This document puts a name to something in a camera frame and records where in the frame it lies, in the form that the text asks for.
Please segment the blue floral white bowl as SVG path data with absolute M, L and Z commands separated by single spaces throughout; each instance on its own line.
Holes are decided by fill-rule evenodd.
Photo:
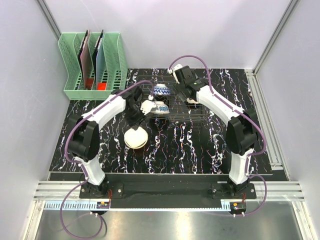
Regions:
M 170 113 L 169 107 L 163 101 L 155 101 L 156 109 L 153 111 L 154 114 L 166 115 Z

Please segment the cream mandala pattern bowl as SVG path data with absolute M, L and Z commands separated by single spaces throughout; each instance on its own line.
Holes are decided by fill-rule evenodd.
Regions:
M 187 98 L 186 100 L 189 104 L 199 104 L 198 101 L 195 101 L 194 99 L 191 99 L 191 98 Z

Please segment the green patterned bowl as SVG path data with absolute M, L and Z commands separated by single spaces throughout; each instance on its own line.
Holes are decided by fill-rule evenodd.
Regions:
M 131 149 L 140 149 L 146 145 L 147 140 L 141 141 L 139 139 L 138 140 L 134 139 L 130 141 L 125 140 L 124 142 Z

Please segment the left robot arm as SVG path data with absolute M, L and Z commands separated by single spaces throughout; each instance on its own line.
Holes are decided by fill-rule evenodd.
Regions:
M 148 134 L 140 125 L 157 105 L 153 97 L 139 102 L 142 89 L 116 89 L 100 105 L 83 115 L 72 115 L 68 120 L 68 137 L 64 157 L 77 164 L 84 173 L 81 189 L 97 198 L 110 194 L 108 180 L 99 163 L 100 131 L 116 115 L 124 113 L 130 128 L 124 134 L 125 144 L 140 149 L 148 141 Z

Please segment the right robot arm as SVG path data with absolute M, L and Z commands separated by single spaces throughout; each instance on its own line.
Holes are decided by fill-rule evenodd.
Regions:
M 239 198 L 249 185 L 249 162 L 259 140 L 255 110 L 244 110 L 211 90 L 209 81 L 199 78 L 189 66 L 178 64 L 169 73 L 176 81 L 174 92 L 182 101 L 204 105 L 226 125 L 225 143 L 231 151 L 231 166 L 220 192 Z

